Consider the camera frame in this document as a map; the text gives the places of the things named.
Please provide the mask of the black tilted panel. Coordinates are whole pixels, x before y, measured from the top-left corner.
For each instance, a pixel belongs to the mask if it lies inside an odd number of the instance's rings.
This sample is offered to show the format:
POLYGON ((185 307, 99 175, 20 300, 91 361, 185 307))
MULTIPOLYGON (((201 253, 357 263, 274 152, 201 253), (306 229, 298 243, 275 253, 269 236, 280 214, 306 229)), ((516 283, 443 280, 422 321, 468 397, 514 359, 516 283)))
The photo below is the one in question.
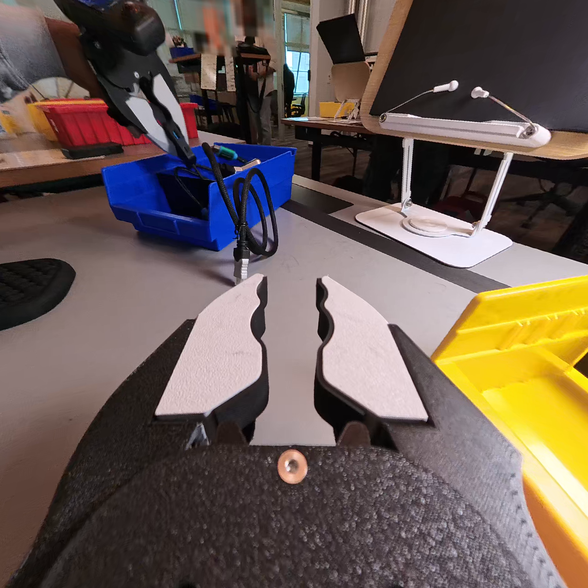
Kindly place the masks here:
POLYGON ((364 62, 364 48, 354 13, 321 21, 316 30, 334 65, 364 62))

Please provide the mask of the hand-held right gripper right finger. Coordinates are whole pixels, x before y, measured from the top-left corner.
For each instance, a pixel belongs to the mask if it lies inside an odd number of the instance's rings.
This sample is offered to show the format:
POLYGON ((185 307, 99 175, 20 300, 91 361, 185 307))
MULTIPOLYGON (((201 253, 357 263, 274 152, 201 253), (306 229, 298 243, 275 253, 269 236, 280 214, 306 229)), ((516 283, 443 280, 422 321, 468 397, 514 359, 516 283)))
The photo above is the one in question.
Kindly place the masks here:
POLYGON ((314 404, 334 434, 350 422, 372 433, 385 423, 427 423, 429 415, 388 321, 329 276, 316 284, 319 311, 314 404))

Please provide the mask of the white metal stand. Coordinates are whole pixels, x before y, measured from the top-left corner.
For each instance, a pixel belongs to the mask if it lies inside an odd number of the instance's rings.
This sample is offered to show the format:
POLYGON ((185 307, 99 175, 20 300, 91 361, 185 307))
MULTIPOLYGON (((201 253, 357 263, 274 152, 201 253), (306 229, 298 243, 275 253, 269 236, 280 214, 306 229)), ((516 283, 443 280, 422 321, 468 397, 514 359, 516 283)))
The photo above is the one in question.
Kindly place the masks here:
POLYGON ((540 148, 551 133, 535 123, 468 122, 421 118, 388 112, 380 116, 383 130, 399 131, 403 137, 401 202, 357 214, 365 227, 407 245, 447 266, 471 268, 512 246, 512 241, 486 229, 507 176, 515 148, 540 148), (414 142, 416 135, 430 135, 444 141, 499 145, 503 150, 492 189, 480 221, 466 223, 455 217, 416 205, 411 197, 414 142))

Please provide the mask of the red ribbed bin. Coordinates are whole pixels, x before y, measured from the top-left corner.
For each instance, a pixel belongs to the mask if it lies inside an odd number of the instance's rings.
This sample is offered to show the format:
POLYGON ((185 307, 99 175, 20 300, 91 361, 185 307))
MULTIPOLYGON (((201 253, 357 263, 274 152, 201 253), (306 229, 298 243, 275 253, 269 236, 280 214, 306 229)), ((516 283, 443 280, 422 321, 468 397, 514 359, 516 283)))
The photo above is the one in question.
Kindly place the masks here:
POLYGON ((106 104, 48 105, 40 107, 61 146, 119 143, 122 146, 150 144, 144 135, 135 137, 108 114, 106 104))

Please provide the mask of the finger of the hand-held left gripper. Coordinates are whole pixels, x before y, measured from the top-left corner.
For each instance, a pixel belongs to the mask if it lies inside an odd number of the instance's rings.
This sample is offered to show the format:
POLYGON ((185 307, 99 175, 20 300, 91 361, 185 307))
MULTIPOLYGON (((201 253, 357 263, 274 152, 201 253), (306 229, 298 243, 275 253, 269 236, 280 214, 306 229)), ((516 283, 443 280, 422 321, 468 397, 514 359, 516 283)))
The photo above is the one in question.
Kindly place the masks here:
POLYGON ((135 117, 137 128, 143 129, 143 135, 156 144, 160 149, 169 152, 169 139, 164 127, 156 119, 149 102, 138 96, 131 95, 126 100, 126 105, 135 117))
POLYGON ((152 132, 152 143, 160 148, 189 148, 189 137, 182 108, 168 80, 158 73, 152 77, 152 110, 163 116, 162 129, 152 132))

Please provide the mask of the blue storage bin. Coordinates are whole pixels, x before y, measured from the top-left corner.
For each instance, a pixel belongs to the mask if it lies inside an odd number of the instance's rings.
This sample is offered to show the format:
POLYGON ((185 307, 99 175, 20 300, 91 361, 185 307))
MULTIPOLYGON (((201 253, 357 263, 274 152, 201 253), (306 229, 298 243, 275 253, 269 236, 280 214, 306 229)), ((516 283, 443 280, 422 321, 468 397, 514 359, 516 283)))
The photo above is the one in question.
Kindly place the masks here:
MULTIPOLYGON (((295 171, 296 148, 246 143, 214 143, 213 150, 234 151, 237 160, 219 153, 219 164, 235 168, 224 184, 235 205, 233 184, 243 188, 248 170, 240 170, 253 160, 268 184, 274 209, 290 200, 295 171)), ((201 146, 192 148, 201 176, 187 173, 181 161, 164 154, 102 169, 102 179, 111 210, 122 222, 139 231, 161 238, 221 251, 236 238, 232 221, 211 166, 201 146)))

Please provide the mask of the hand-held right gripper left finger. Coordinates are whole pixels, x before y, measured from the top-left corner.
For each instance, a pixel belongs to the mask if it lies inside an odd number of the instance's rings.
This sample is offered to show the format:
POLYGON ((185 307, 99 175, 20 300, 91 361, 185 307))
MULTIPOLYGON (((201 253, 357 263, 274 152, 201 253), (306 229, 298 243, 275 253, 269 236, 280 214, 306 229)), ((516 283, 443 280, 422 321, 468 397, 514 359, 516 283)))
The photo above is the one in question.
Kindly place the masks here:
POLYGON ((268 281, 255 274, 198 314, 155 409, 157 422, 254 427, 269 400, 265 308, 268 281))

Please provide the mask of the red storage box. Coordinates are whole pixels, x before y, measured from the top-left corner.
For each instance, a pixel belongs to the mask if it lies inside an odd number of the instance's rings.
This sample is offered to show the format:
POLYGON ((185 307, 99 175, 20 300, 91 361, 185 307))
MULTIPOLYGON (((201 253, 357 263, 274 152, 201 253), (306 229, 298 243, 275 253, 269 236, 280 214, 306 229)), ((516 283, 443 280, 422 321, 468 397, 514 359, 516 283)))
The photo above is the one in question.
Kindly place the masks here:
POLYGON ((450 217, 474 222, 481 218, 487 200, 488 196, 485 194, 467 191, 461 195, 446 197, 437 202, 433 209, 450 217))

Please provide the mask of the wooden table with bins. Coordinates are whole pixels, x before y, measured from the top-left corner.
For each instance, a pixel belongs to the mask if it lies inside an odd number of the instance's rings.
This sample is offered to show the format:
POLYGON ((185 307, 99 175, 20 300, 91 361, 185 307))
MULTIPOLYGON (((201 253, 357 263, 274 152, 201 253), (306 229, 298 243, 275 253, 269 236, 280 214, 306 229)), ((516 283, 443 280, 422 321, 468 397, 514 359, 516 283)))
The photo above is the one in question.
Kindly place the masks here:
POLYGON ((102 158, 68 159, 40 134, 1 139, 1 189, 100 174, 102 168, 163 155, 152 143, 124 146, 102 158))

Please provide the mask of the black board with wooden edge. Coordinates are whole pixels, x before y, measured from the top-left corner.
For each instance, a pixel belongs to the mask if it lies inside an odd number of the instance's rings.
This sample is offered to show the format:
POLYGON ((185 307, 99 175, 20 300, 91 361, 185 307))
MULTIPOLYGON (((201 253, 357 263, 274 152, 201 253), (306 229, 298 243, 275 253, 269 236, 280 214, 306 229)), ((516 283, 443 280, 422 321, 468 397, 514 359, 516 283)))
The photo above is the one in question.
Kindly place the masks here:
MULTIPOLYGON (((362 98, 375 134, 379 117, 404 103, 421 118, 523 122, 481 87, 551 133, 540 148, 515 153, 587 158, 587 1, 395 1, 362 98)), ((478 142, 415 138, 462 146, 478 142)))

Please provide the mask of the yellow divided storage bin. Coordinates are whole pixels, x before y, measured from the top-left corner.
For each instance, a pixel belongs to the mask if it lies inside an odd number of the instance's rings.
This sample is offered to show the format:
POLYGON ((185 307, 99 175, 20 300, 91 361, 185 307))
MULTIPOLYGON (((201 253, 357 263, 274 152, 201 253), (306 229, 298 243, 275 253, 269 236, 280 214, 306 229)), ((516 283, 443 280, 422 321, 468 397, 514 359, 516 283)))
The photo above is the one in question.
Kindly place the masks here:
POLYGON ((432 361, 523 456, 537 532, 587 587, 587 276, 476 295, 432 361))

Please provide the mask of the person's left forearm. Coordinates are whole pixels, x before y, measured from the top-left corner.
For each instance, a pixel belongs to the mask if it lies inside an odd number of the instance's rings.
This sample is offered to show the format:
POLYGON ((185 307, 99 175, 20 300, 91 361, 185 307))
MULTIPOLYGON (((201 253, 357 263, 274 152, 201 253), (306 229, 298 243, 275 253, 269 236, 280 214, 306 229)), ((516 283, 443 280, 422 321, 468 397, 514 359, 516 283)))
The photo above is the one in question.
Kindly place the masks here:
POLYGON ((1 103, 50 77, 69 79, 102 98, 79 28, 24 6, 1 4, 1 103))

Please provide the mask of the black lectern stand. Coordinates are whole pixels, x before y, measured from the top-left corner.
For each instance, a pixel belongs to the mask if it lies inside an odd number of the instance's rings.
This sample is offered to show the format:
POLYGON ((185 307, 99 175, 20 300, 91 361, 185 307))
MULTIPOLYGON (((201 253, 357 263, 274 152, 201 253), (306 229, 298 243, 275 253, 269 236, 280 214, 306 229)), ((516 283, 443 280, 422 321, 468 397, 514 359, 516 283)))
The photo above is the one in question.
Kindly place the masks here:
POLYGON ((262 87, 259 88, 257 79, 253 79, 250 71, 259 73, 259 64, 268 69, 270 54, 265 48, 256 45, 240 42, 234 50, 235 79, 236 79, 236 110, 239 116, 241 134, 243 140, 252 143, 252 131, 249 121, 249 111, 259 114, 265 96, 266 78, 263 79, 262 87))

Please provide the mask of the wooden table with black legs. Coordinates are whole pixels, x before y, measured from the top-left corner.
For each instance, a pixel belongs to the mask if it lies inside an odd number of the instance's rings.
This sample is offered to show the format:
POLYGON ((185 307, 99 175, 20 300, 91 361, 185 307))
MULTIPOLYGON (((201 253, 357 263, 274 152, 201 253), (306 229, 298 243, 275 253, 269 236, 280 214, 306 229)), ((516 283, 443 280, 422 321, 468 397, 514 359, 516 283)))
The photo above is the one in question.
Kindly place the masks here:
POLYGON ((356 176, 359 151, 372 149, 372 132, 361 121, 303 116, 283 118, 281 123, 294 128, 296 140, 311 144, 311 179, 315 181, 320 181, 323 148, 335 146, 349 151, 352 177, 356 176))

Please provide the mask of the black flat case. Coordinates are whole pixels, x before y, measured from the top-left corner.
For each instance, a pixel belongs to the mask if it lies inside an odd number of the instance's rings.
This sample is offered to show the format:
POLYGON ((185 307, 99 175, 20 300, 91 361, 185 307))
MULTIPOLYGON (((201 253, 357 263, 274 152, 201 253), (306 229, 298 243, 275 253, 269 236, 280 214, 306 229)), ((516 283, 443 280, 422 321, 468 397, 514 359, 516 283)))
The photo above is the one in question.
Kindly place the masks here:
POLYGON ((119 143, 95 143, 92 145, 62 146, 61 152, 70 160, 103 158, 124 154, 123 146, 119 143))

